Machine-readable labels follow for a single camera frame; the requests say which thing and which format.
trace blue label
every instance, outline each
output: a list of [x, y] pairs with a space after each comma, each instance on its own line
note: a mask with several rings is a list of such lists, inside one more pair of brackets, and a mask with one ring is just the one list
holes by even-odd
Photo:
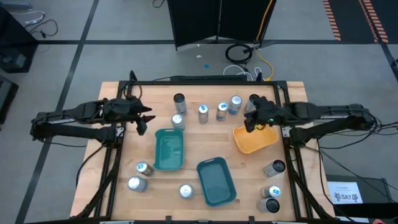
[[232, 109], [229, 109], [228, 112], [229, 112], [230, 114], [237, 114], [237, 113], [238, 113], [238, 111], [235, 111], [235, 110], [232, 110]]

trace teal plastic tray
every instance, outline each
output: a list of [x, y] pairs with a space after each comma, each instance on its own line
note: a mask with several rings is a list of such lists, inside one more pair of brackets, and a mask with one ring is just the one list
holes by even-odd
[[157, 170], [179, 170], [184, 163], [184, 139], [180, 129], [159, 129], [155, 133]]
[[197, 171], [208, 206], [217, 207], [236, 198], [234, 182], [225, 159], [216, 157], [200, 162]]

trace wooden table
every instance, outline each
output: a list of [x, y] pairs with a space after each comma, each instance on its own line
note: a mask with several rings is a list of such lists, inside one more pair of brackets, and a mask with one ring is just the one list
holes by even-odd
[[[99, 99], [115, 98], [118, 82], [104, 82]], [[291, 101], [307, 101], [302, 82], [288, 82]], [[134, 88], [134, 95], [138, 95], [138, 88]], [[161, 128], [170, 128], [170, 117], [175, 113], [173, 96], [183, 93], [187, 102], [188, 114], [185, 117], [186, 130], [184, 132], [185, 159], [183, 167], [178, 171], [155, 171], [148, 180], [148, 189], [143, 193], [133, 192], [127, 187], [127, 180], [137, 175], [136, 164], [139, 161], [154, 163], [155, 136]], [[136, 124], [128, 124], [124, 138], [124, 146], [119, 169], [118, 184], [113, 207], [113, 220], [164, 220], [171, 215], [173, 220], [248, 220], [248, 216], [255, 216], [256, 221], [295, 220], [292, 196], [290, 193], [287, 171], [272, 178], [265, 178], [261, 169], [270, 162], [280, 159], [285, 161], [281, 137], [278, 142], [252, 154], [241, 154], [233, 139], [232, 130], [243, 126], [244, 116], [228, 115], [226, 121], [215, 119], [216, 107], [221, 101], [229, 101], [231, 96], [239, 95], [246, 104], [249, 95], [256, 93], [275, 101], [272, 86], [215, 86], [215, 85], [143, 85], [142, 102], [153, 110], [146, 114], [156, 115], [149, 122], [147, 132], [143, 136], [136, 133]], [[198, 122], [198, 107], [200, 104], [209, 106], [209, 121], [206, 124]], [[279, 127], [273, 128], [280, 134]], [[315, 141], [307, 144], [316, 147]], [[85, 157], [88, 157], [100, 144], [89, 141]], [[316, 152], [301, 149], [303, 166], [307, 178], [308, 188], [320, 205], [331, 215], [333, 207], [322, 193], [319, 160]], [[71, 215], [76, 215], [90, 201], [100, 182], [105, 150], [89, 160], [81, 171], [80, 181], [76, 190]], [[236, 199], [218, 208], [206, 205], [200, 181], [196, 172], [199, 162], [212, 157], [224, 157], [228, 163], [233, 182], [237, 191]], [[325, 190], [328, 193], [326, 177], [322, 176]], [[178, 187], [182, 183], [190, 183], [195, 189], [192, 199], [182, 199], [178, 194]], [[256, 202], [260, 199], [260, 189], [268, 185], [278, 185], [282, 195], [278, 198], [280, 210], [277, 213], [260, 213], [256, 209]], [[303, 197], [297, 187], [302, 216], [305, 216]], [[102, 213], [105, 213], [108, 193], [104, 195]]]

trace can lid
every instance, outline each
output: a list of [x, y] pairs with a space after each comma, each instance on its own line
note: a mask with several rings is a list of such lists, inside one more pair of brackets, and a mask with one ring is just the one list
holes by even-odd
[[130, 189], [136, 189], [139, 186], [140, 178], [137, 176], [131, 177], [127, 183]]
[[259, 95], [257, 95], [257, 94], [251, 94], [250, 96], [249, 96], [249, 100], [250, 100], [250, 102], [254, 102], [254, 100], [255, 99], [258, 99], [258, 98], [260, 98], [260, 96]]
[[173, 121], [175, 124], [179, 124], [179, 123], [182, 122], [182, 116], [181, 116], [180, 114], [175, 114], [175, 115], [173, 115], [173, 117], [172, 117], [172, 121]]
[[281, 160], [275, 160], [272, 167], [276, 172], [283, 172], [285, 170], [285, 163]]
[[183, 198], [190, 197], [192, 195], [192, 186], [190, 184], [182, 184], [180, 186], [180, 195]]
[[177, 93], [176, 95], [174, 95], [174, 102], [182, 103], [182, 102], [184, 102], [184, 100], [185, 100], [185, 97], [181, 93]]
[[221, 102], [221, 103], [219, 103], [219, 105], [218, 105], [218, 109], [219, 109], [220, 111], [226, 111], [226, 110], [228, 109], [228, 105], [227, 105], [225, 102]]
[[239, 105], [242, 103], [242, 98], [240, 96], [232, 96], [232, 103], [235, 105]]
[[147, 165], [147, 163], [146, 162], [139, 162], [138, 164], [137, 164], [137, 171], [138, 172], [145, 172], [145, 170], [148, 168], [148, 165]]
[[270, 198], [266, 203], [266, 207], [269, 212], [277, 213], [279, 211], [280, 205], [277, 200]]
[[273, 185], [269, 188], [269, 195], [273, 198], [277, 198], [280, 196], [280, 188], [276, 185]]
[[199, 106], [199, 113], [207, 113], [208, 107], [206, 105], [200, 105]]

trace yellow cable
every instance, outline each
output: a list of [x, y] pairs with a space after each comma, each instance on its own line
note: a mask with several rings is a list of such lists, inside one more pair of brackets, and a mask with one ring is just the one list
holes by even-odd
[[271, 78], [274, 76], [274, 67], [269, 62], [267, 62], [263, 57], [261, 57], [261, 54], [256, 50], [255, 47], [253, 47], [253, 49], [259, 55], [261, 60], [263, 62], [265, 62], [269, 66], [269, 68], [271, 69], [271, 75], [268, 78], [265, 78], [264, 81], [271, 81]]
[[259, 40], [259, 37], [260, 37], [260, 34], [261, 34], [262, 25], [264, 25], [264, 20], [266, 19], [268, 10], [269, 10], [269, 8], [271, 7], [271, 3], [272, 3], [272, 0], [269, 1], [269, 4], [268, 4], [268, 6], [267, 6], [267, 9], [266, 9], [266, 11], [265, 11], [265, 13], [264, 13], [264, 15], [263, 15], [263, 17], [262, 17], [262, 21], [261, 21], [259, 33], [257, 34], [256, 40]]

